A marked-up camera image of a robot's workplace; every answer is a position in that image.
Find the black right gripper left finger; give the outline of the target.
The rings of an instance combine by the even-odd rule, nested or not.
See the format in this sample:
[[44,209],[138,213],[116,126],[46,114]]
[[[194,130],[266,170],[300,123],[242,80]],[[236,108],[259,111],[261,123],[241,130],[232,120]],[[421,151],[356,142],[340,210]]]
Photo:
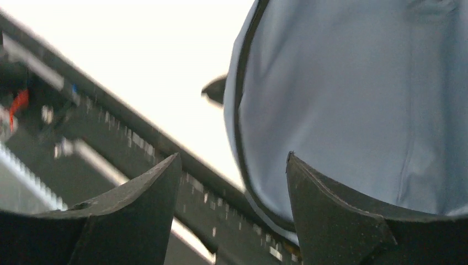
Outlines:
[[1,212],[2,264],[163,264],[180,156],[66,211]]

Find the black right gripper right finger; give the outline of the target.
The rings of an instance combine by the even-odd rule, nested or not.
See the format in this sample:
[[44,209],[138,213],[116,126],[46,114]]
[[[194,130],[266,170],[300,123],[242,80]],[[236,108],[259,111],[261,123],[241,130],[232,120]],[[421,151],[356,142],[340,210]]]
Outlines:
[[388,204],[289,153],[291,208],[304,264],[466,264],[467,217]]

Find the blue student backpack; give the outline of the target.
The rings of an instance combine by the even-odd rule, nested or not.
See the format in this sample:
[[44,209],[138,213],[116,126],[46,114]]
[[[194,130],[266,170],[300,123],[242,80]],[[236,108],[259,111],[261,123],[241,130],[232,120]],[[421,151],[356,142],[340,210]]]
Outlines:
[[466,1],[254,1],[224,121],[246,196],[297,243],[289,152],[372,198],[467,213]]

